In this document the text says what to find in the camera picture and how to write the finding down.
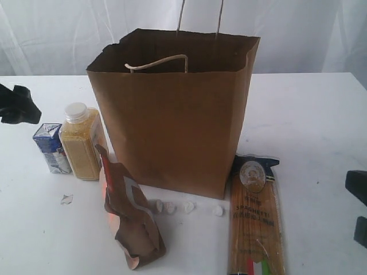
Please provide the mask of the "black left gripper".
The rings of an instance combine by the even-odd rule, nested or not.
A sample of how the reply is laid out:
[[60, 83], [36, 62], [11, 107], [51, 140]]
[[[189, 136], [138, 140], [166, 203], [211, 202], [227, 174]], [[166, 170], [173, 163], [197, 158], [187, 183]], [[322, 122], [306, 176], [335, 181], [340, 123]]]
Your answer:
[[1, 84], [1, 123], [38, 124], [41, 115], [27, 87], [15, 85], [11, 90]]

